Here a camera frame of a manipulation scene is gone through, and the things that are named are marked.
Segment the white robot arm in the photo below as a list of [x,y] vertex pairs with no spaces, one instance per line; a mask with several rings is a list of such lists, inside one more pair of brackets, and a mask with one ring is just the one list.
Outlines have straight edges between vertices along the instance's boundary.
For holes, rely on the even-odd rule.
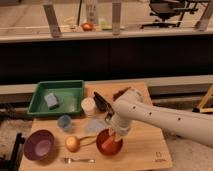
[[130,88],[113,103],[111,129],[128,134],[131,122],[141,121],[213,148],[213,116],[145,104],[137,89]]

